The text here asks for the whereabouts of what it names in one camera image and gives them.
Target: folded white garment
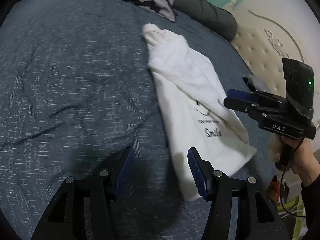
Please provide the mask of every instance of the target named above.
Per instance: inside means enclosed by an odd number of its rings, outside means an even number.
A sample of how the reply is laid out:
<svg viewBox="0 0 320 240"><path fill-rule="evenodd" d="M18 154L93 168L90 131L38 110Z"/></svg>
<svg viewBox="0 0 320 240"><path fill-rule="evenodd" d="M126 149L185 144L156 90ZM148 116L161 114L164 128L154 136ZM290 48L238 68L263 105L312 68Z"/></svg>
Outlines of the folded white garment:
<svg viewBox="0 0 320 240"><path fill-rule="evenodd" d="M226 109L226 94L210 60L189 48L181 35L143 27L149 49L149 67L162 112L173 166L185 200L199 198L187 153L196 147L215 170L231 176L256 149L235 112Z"/></svg>

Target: blue fabric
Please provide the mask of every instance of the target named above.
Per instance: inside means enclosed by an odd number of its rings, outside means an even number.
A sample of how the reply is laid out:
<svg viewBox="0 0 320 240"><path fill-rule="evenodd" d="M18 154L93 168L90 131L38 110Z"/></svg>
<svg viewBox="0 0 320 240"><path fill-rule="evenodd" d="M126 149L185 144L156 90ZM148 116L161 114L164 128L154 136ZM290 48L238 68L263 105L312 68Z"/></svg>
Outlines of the blue fabric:
<svg viewBox="0 0 320 240"><path fill-rule="evenodd" d="M67 176L135 148L131 178L112 207L122 239L201 239L210 203L182 200L142 26L182 34L207 56L225 90L250 71L230 43L177 12L176 23L120 0L22 0L0 28L0 208L29 240ZM234 177L266 186L268 133L238 114L255 157ZM235 218L230 235L235 233Z"/></svg>

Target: wrist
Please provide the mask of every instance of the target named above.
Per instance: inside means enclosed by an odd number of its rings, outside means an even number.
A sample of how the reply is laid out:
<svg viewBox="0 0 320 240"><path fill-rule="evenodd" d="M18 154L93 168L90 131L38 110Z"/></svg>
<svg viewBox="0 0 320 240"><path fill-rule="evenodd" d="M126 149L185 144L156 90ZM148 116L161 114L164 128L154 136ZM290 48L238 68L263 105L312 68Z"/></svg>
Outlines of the wrist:
<svg viewBox="0 0 320 240"><path fill-rule="evenodd" d="M303 186L308 187L318 178L320 174L320 163L314 157L308 165L299 168L297 174L299 175Z"/></svg>

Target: carved floral ornament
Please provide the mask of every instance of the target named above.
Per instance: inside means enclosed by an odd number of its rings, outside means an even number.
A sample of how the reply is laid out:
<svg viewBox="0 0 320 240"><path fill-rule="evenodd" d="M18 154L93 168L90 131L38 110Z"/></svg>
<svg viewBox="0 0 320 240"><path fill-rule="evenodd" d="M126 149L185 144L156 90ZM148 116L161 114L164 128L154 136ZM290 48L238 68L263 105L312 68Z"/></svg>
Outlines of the carved floral ornament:
<svg viewBox="0 0 320 240"><path fill-rule="evenodd" d="M269 41L270 41L272 47L276 50L276 52L278 52L281 57L290 58L290 56L284 52L283 44L279 41L279 39L277 39L272 34L271 31L268 31L266 29L264 29L264 31L266 32L267 36L269 37Z"/></svg>

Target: metal screw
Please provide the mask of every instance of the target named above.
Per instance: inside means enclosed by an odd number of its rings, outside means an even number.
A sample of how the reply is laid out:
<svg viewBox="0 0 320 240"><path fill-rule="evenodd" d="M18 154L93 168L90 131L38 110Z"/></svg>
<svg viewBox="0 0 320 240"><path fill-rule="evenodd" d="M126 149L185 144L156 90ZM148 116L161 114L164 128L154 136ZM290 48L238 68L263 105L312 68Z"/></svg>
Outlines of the metal screw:
<svg viewBox="0 0 320 240"><path fill-rule="evenodd" d="M252 183L252 184L255 184L255 183L257 182L256 178L254 178L254 177L249 177L249 178L248 178L248 181L249 181L250 183Z"/></svg>
<svg viewBox="0 0 320 240"><path fill-rule="evenodd" d="M221 177L222 176L222 172L221 171L214 171L213 174L216 177Z"/></svg>
<svg viewBox="0 0 320 240"><path fill-rule="evenodd" d="M102 170L102 171L99 172L99 175L100 175L101 177L108 176L108 174L109 174L109 171L107 171L107 170Z"/></svg>
<svg viewBox="0 0 320 240"><path fill-rule="evenodd" d="M71 183L73 182L73 177L67 177L66 178L66 183Z"/></svg>

